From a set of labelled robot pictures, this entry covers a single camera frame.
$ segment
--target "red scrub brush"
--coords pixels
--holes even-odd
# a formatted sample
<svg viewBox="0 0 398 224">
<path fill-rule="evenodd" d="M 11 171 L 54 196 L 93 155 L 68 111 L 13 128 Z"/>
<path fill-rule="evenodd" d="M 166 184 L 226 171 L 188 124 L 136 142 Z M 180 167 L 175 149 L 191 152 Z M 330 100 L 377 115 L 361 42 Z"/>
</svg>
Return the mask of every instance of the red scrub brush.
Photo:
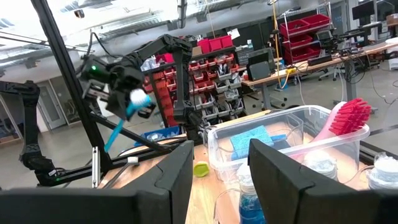
<svg viewBox="0 0 398 224">
<path fill-rule="evenodd" d="M 331 111 L 326 124 L 314 141 L 319 141 L 361 129 L 371 115 L 371 106 L 360 98 L 338 103 Z"/>
</svg>

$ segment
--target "brush bristles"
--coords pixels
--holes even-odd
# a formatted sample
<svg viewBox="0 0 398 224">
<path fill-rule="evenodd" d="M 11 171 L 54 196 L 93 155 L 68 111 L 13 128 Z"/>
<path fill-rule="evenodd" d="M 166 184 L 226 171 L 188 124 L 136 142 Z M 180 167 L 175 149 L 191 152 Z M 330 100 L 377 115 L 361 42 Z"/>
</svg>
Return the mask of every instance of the brush bristles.
<svg viewBox="0 0 398 224">
<path fill-rule="evenodd" d="M 360 98 L 344 104 L 337 112 L 329 131 L 337 136 L 361 129 L 371 116 L 371 106 Z"/>
</svg>

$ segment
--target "wooden table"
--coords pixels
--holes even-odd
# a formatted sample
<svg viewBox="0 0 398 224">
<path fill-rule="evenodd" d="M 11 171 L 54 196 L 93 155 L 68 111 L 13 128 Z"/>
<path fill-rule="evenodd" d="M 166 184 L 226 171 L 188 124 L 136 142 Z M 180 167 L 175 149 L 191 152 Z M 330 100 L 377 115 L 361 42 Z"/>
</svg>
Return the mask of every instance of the wooden table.
<svg viewBox="0 0 398 224">
<path fill-rule="evenodd" d="M 361 56 L 366 56 L 369 54 L 376 54 L 379 52 L 382 52 L 384 50 L 397 47 L 398 44 L 387 44 L 385 42 L 376 44 L 376 45 L 371 45 L 371 46 L 366 46 L 363 48 L 364 52 L 360 54 L 353 55 L 352 57 L 361 57 Z M 294 64 L 294 66 L 297 68 L 295 72 L 292 72 L 289 76 L 291 75 L 300 75 L 301 73 L 307 73 L 307 72 L 313 72 L 317 70 L 324 69 L 325 67 L 329 67 L 332 65 L 337 65 L 339 63 L 345 64 L 345 67 L 354 67 L 354 62 L 349 58 L 349 57 L 342 57 L 342 58 L 335 58 L 332 61 L 321 63 L 318 65 L 314 66 L 308 66 L 308 62 L 299 62 Z M 266 110 L 271 109 L 271 100 L 269 96 L 269 91 L 268 91 L 268 86 L 272 83 L 274 83 L 276 80 L 286 78 L 287 77 L 287 70 L 281 70 L 278 73 L 272 74 L 270 77 L 263 78 L 260 80 L 256 81 L 249 81 L 249 80 L 244 80 L 242 81 L 243 85 L 246 86 L 254 86 L 258 85 L 261 87 L 261 93 L 262 93 L 262 99 L 264 102 L 264 108 Z M 352 100 L 356 98 L 356 82 L 358 81 L 359 77 L 353 78 L 350 82 L 346 81 L 346 94 L 347 94 L 347 100 Z"/>
<path fill-rule="evenodd" d="M 217 125 L 218 127 L 229 126 L 231 124 L 242 122 L 245 120 L 258 118 L 260 116 L 264 116 L 270 111 L 262 111 L 260 113 L 252 114 L 245 116 L 243 118 L 235 119 L 232 121 L 228 121 L 225 123 L 221 123 Z M 135 151 L 140 151 L 145 149 L 145 146 L 138 147 L 135 149 L 131 149 L 130 151 L 126 151 L 124 154 L 129 154 Z M 200 145 L 196 146 L 194 150 L 195 160 L 193 161 L 196 164 L 198 161 L 208 161 L 207 149 L 205 146 Z M 116 181 L 114 188 L 118 189 L 126 184 L 130 183 L 135 178 L 139 177 L 151 167 L 156 165 L 159 161 L 161 161 L 165 156 L 161 156 L 152 160 L 144 161 L 140 163 L 138 167 L 131 167 L 127 169 L 123 174 L 121 174 L 120 178 Z M 340 156 L 338 161 L 344 162 L 344 156 Z M 112 177 L 114 177 L 120 169 L 115 169 L 109 171 L 104 177 L 102 183 L 100 184 L 100 188 L 104 186 Z M 354 181 L 348 184 L 350 187 L 356 189 L 366 189 L 367 181 L 364 175 L 356 178 Z M 187 219 L 186 223 L 192 224 L 211 224 L 213 223 L 213 214 L 215 202 L 218 196 L 223 193 L 227 189 L 239 189 L 238 184 L 226 184 L 217 178 L 216 172 L 213 169 L 210 169 L 210 173 L 202 178 L 193 177 L 190 203 L 188 206 Z M 227 194 L 223 195 L 219 198 L 217 203 L 216 214 L 220 223 L 227 224 L 238 224 L 239 223 L 239 212 L 238 212 L 238 202 L 239 202 L 239 192 L 230 191 Z"/>
</svg>

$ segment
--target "blue liquid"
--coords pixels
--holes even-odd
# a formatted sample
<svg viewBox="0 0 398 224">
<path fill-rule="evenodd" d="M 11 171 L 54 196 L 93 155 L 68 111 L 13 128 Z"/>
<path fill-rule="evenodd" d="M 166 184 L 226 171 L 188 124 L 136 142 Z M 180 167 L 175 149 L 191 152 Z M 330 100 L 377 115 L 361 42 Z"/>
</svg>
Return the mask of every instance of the blue liquid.
<svg viewBox="0 0 398 224">
<path fill-rule="evenodd" d="M 256 194 L 242 193 L 239 202 L 240 224 L 265 224 L 266 219 Z"/>
</svg>

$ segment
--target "blue bin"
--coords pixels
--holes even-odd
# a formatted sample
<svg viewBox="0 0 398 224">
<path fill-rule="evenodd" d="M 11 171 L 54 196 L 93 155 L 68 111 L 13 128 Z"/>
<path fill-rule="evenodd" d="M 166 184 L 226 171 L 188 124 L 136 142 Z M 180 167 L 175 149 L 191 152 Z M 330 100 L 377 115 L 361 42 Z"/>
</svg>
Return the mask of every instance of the blue bin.
<svg viewBox="0 0 398 224">
<path fill-rule="evenodd" d="M 170 128 L 164 128 L 164 129 L 159 129 L 159 130 L 155 130 L 155 131 L 149 131 L 147 133 L 141 134 L 142 137 L 148 139 L 148 136 L 151 137 L 153 135 L 158 134 L 160 137 L 157 138 L 156 140 L 159 139 L 167 139 L 167 138 L 171 138 L 174 136 L 177 136 L 180 134 L 180 127 L 179 126 L 174 126 L 174 127 L 170 127 Z M 142 146 L 141 143 L 136 142 L 134 143 L 134 146 Z"/>
</svg>

